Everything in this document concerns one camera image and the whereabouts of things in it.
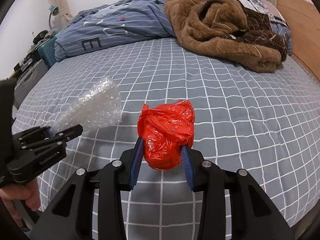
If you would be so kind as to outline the person's left hand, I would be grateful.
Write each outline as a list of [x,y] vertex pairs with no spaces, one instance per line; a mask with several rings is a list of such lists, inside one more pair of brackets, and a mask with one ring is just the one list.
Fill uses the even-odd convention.
[[25,185],[10,184],[1,188],[1,199],[9,212],[15,211],[13,200],[24,200],[27,207],[36,211],[40,207],[37,179]]

